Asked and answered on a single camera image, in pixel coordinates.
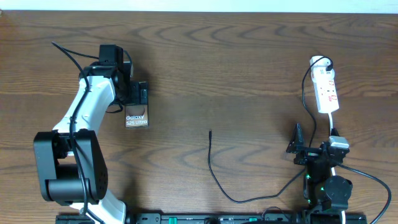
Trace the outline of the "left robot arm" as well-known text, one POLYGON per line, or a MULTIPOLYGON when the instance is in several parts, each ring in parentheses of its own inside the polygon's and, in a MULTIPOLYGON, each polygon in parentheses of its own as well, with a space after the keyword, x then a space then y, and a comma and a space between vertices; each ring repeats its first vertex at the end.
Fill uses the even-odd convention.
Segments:
POLYGON ((132 60, 114 44, 103 44, 87 67, 79 68, 79 89, 67 113, 51 131, 34 138, 40 192, 44 200, 78 210, 56 223, 136 223, 137 217, 108 189, 108 169, 97 133, 110 106, 125 113, 125 127, 146 127, 148 83, 132 80, 132 60))

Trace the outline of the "Galaxy S25 Ultra smartphone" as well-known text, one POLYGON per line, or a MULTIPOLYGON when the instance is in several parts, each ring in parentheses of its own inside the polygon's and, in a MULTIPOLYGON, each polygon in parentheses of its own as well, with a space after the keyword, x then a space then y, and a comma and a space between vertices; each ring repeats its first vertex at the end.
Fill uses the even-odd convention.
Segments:
POLYGON ((125 127, 139 128, 149 125, 147 105, 127 105, 125 107, 125 127))

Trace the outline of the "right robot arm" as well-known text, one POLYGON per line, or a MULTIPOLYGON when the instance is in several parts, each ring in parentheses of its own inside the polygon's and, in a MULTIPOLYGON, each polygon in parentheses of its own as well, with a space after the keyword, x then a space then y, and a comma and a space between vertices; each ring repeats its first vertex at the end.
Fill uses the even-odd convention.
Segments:
POLYGON ((300 223, 344 223, 352 181, 332 172, 349 153, 349 144, 335 128, 319 147, 306 146, 302 128, 296 124, 286 149, 295 154, 294 164, 305 166, 303 194, 308 208, 297 215, 300 223))

